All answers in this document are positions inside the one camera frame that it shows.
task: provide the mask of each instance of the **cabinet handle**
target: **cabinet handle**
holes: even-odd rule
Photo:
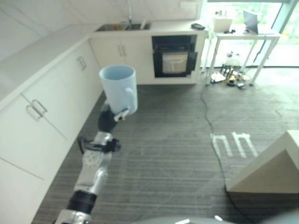
[[[84,61],[84,59],[83,59],[82,56],[80,56],[79,58],[80,58],[80,60],[81,60],[82,63],[83,63],[83,67],[84,67],[83,70],[84,70],[84,69],[87,67],[87,66],[86,66],[86,63],[85,63],[85,61]]]
[[[26,111],[30,115],[30,117],[32,117],[36,121],[38,121],[42,117],[42,115],[31,105],[26,106]]]
[[[34,103],[37,103],[42,109],[43,111],[40,112],[35,106],[34,106]],[[37,100],[37,99],[34,99],[32,100],[32,105],[33,105],[33,108],[41,115],[43,116],[47,111],[47,109]]]
[[[78,62],[78,63],[80,63],[80,67],[81,67],[81,70],[84,70],[85,69],[85,67],[84,67],[84,65],[83,65],[83,62],[81,61],[81,58],[80,57],[78,57],[77,59],[76,59],[76,61]]]
[[[122,55],[122,52],[121,52],[121,46],[118,45],[117,47],[118,47],[118,52],[120,53],[120,56],[123,56],[123,55]]]
[[[125,46],[122,45],[122,46],[121,46],[121,49],[122,49],[122,52],[123,52],[124,56],[127,56]]]

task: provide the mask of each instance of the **table leg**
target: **table leg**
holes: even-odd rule
[[[201,69],[201,73],[204,73],[206,71],[207,58],[209,57],[210,48],[211,48],[211,45],[212,45],[212,34],[209,33],[208,35],[209,35],[209,38],[208,38],[209,39],[209,46],[207,47],[206,60],[205,60],[204,66]]]
[[[263,59],[262,59],[260,65],[258,66],[258,68],[257,68],[257,70],[256,70],[256,73],[255,73],[255,75],[253,76],[253,79],[251,80],[250,85],[253,85],[254,82],[256,81],[256,78],[257,78],[258,74],[259,74],[260,71],[262,70],[263,65],[265,64],[267,58],[269,57],[269,55],[270,55],[272,49],[274,48],[276,42],[278,41],[278,39],[279,39],[279,37],[278,37],[278,38],[275,38],[275,39],[272,39],[271,44],[269,45],[269,47],[268,47],[268,49],[267,49],[267,51],[266,51],[266,53],[265,53],[265,55],[264,55],[264,57],[263,57]]]
[[[216,46],[215,46],[215,50],[214,50],[214,55],[213,55],[213,59],[211,61],[211,66],[210,66],[210,69],[206,75],[206,85],[209,85],[210,82],[211,82],[211,75],[214,71],[214,65],[215,65],[215,59],[216,59],[216,55],[217,55],[217,51],[218,51],[218,48],[219,48],[219,44],[220,44],[220,39],[217,38],[217,42],[216,42]]]
[[[240,72],[243,72],[244,69],[246,68],[247,62],[248,62],[248,60],[249,60],[249,57],[250,57],[250,55],[251,55],[251,53],[252,53],[252,50],[253,50],[253,48],[254,48],[256,42],[257,42],[257,40],[254,40],[254,41],[253,41],[253,43],[252,43],[252,45],[251,45],[251,48],[250,48],[250,51],[249,51],[249,53],[248,53],[248,55],[247,55],[247,58],[246,58],[246,60],[245,60],[245,62],[244,62],[244,64],[243,64],[243,66],[242,66],[241,69],[240,69]]]

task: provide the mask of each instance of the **oven window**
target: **oven window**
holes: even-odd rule
[[[164,74],[186,72],[188,52],[163,53],[162,68]]]

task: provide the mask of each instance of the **kitchen counter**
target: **kitchen counter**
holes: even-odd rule
[[[0,110],[90,38],[100,36],[192,35],[196,21],[153,22],[149,30],[94,32],[102,24],[65,27],[0,62]]]
[[[149,30],[100,31],[91,34],[91,38],[100,36],[146,36],[146,35],[192,35],[205,30],[194,30],[191,24],[200,21],[152,22]]]
[[[100,25],[69,26],[0,62],[0,110],[87,41]]]

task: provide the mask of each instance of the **light blue mug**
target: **light blue mug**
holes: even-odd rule
[[[129,109],[129,114],[138,108],[136,71],[130,66],[117,64],[100,70],[100,78],[108,104],[114,114]]]

